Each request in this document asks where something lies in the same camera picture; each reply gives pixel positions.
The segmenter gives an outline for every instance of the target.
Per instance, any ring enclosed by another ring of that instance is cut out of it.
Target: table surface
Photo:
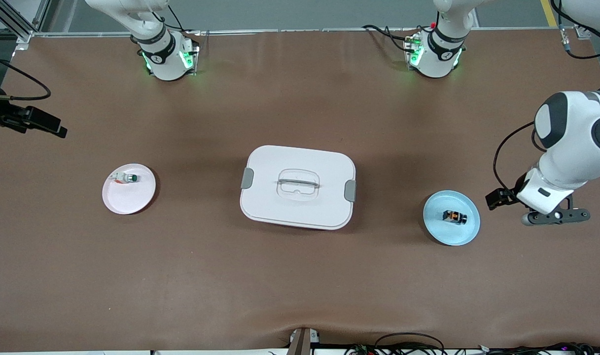
[[[376,34],[212,36],[197,76],[162,82],[128,38],[34,38],[13,63],[49,85],[34,105],[70,132],[0,128],[0,351],[268,348],[298,326],[322,342],[413,331],[452,348],[600,344],[600,179],[575,194],[583,224],[524,227],[523,207],[484,199],[505,135],[554,92],[600,86],[597,61],[559,41],[473,32],[455,72],[429,79]],[[38,93],[13,72],[4,88]],[[507,184],[539,157],[529,134],[500,155]],[[246,218],[241,176],[264,144],[352,158],[350,223]],[[155,171],[158,195],[115,215],[102,184],[131,162]],[[421,227],[442,189],[480,210],[464,247]]]

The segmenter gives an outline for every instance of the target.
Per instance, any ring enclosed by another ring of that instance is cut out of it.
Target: light blue plate
[[[442,220],[444,211],[456,211],[466,215],[466,224]],[[431,235],[442,244],[465,245],[475,239],[480,231],[480,213],[473,201],[456,191],[444,190],[434,193],[424,204],[424,225]]]

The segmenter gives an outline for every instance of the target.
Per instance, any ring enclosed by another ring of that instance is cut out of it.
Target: gray latch
[[[356,199],[356,181],[348,180],[346,181],[346,185],[343,189],[343,198],[347,201],[354,202]]]
[[[243,181],[241,181],[241,189],[249,189],[254,182],[254,171],[251,168],[243,170]]]

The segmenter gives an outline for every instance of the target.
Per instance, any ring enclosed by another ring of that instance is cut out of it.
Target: small bottle
[[[109,178],[111,180],[114,180],[118,184],[129,184],[130,182],[138,182],[138,176],[134,174],[113,173]]]

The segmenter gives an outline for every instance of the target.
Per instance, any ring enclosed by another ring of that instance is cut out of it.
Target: white plate
[[[113,173],[127,173],[138,176],[138,182],[118,184],[109,179]],[[127,164],[115,169],[107,176],[103,185],[103,202],[109,211],[129,215],[143,209],[155,195],[155,175],[141,164]]]

